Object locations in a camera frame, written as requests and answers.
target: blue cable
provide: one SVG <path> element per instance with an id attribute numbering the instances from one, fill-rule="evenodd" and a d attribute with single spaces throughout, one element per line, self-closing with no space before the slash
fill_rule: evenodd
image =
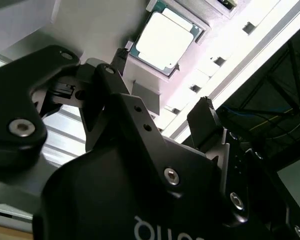
<path id="1" fill-rule="evenodd" d="M 231 112 L 231 113 L 233 113 L 235 115 L 241 116 L 241 117 L 251 118 L 251 117 L 255 117 L 256 116 L 255 114 L 244 114 L 244 113 L 239 113 L 239 112 L 233 111 L 233 110 L 231 110 L 230 108 L 228 108 L 227 106 L 224 106 L 224 105 L 223 105 L 223 107 L 225 109 L 227 109 L 229 112 Z M 276 108 L 276 109 L 271 109 L 270 111 L 272 111 L 272 112 L 278 112 L 278 113 L 280 113 L 280 112 L 284 113 L 285 111 L 287 111 L 289 109 L 290 109 L 290 107 L 288 107 L 288 108 L 287 107 L 285 107 L 285 108 L 280 107 L 280 108 Z"/>
<path id="2" fill-rule="evenodd" d="M 233 114 L 235 114 L 235 115 L 238 115 L 238 116 L 241 116 L 241 117 L 249 117 L 249 118 L 251 118 L 251 117 L 255 117 L 256 115 L 253 115 L 253 114 L 243 114 L 243 113 L 238 113 L 238 112 L 236 112 L 236 111 L 233 111 L 233 110 L 231 110 L 230 108 L 228 108 L 228 107 L 226 107 L 226 106 L 223 106 L 225 109 L 227 109 L 229 112 L 231 112 L 231 113 L 233 113 Z"/>

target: ceiling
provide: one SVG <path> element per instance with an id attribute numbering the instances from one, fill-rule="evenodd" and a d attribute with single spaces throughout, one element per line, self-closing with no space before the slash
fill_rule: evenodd
<path id="1" fill-rule="evenodd" d="M 276 158 L 276 155 L 289 146 L 300 144 L 300 113 L 282 117 L 276 114 L 240 112 L 238 108 L 292 114 L 290 103 L 271 84 L 269 78 L 272 78 L 299 109 L 300 100 L 291 53 L 295 54 L 295 73 L 300 79 L 300 30 L 290 39 L 290 43 L 292 48 L 285 43 L 217 111 L 222 123 L 240 136 L 243 148 L 250 148 L 252 142 L 255 148 L 259 146 L 269 158 Z M 246 102 L 250 93 L 256 89 L 255 95 Z M 296 148 L 293 151 L 296 152 L 292 154 L 291 161 L 294 161 L 294 157 L 299 158 L 300 154 Z"/>

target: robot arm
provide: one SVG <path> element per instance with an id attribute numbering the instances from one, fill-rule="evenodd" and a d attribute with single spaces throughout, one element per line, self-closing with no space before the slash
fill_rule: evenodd
<path id="1" fill-rule="evenodd" d="M 34 239 L 300 239 L 299 206 L 209 99 L 188 115 L 197 149 L 162 137 L 122 80 L 127 55 L 93 67 L 50 46 L 0 68 L 0 202 L 34 214 Z M 80 109 L 86 154 L 57 169 L 42 118 L 62 105 Z"/>

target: black cable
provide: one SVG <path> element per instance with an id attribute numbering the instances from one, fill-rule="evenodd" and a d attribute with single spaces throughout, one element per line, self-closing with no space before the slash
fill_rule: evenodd
<path id="1" fill-rule="evenodd" d="M 295 141 L 296 143 L 298 142 L 298 141 L 297 141 L 297 140 L 296 140 L 296 139 L 295 139 L 288 131 L 286 131 L 286 130 L 284 130 L 282 127 L 278 126 L 277 123 L 275 123 L 275 122 L 269 120 L 268 118 L 266 118 L 266 117 L 264 117 L 264 116 L 261 116 L 261 115 L 259 115 L 259 114 L 256 114 L 256 113 L 254 113 L 253 115 L 256 115 L 257 117 L 262 118 L 262 119 L 268 121 L 269 123 L 271 123 L 271 125 L 273 125 L 274 127 L 278 128 L 278 129 L 280 129 L 282 132 L 284 132 L 284 133 L 285 133 L 287 136 L 289 136 L 293 141 Z"/>

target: mounting hole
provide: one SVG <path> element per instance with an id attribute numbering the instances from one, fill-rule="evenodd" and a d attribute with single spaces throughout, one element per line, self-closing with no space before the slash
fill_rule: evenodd
<path id="1" fill-rule="evenodd" d="M 21 118 L 10 122 L 8 128 L 10 133 L 22 138 L 30 136 L 36 130 L 36 127 L 32 122 Z"/>
<path id="2" fill-rule="evenodd" d="M 61 52 L 61 56 L 64 57 L 65 59 L 68 59 L 68 60 L 72 60 L 73 57 L 69 54 L 69 53 L 66 53 L 66 52 Z"/>
<path id="3" fill-rule="evenodd" d="M 143 125 L 143 128 L 144 128 L 145 130 L 147 130 L 148 132 L 151 132 L 151 131 L 152 131 L 151 126 L 149 126 L 148 124 L 144 124 L 144 125 Z"/>
<path id="4" fill-rule="evenodd" d="M 110 74 L 114 74 L 114 73 L 115 73 L 115 71 L 114 71 L 112 68 L 110 68 L 110 67 L 105 67 L 105 70 L 106 70 L 108 73 L 110 73 Z"/>
<path id="5" fill-rule="evenodd" d="M 79 90 L 75 93 L 75 98 L 82 101 L 86 99 L 86 91 L 85 90 Z"/>
<path id="6" fill-rule="evenodd" d="M 19 124 L 16 126 L 16 128 L 17 128 L 18 130 L 20 130 L 20 131 L 23 131 L 23 132 L 29 130 L 28 125 L 27 125 L 27 124 L 24 124 L 24 123 L 19 123 Z"/>
<path id="7" fill-rule="evenodd" d="M 142 112 L 142 109 L 139 106 L 134 106 L 134 110 L 136 110 L 138 113 Z"/>

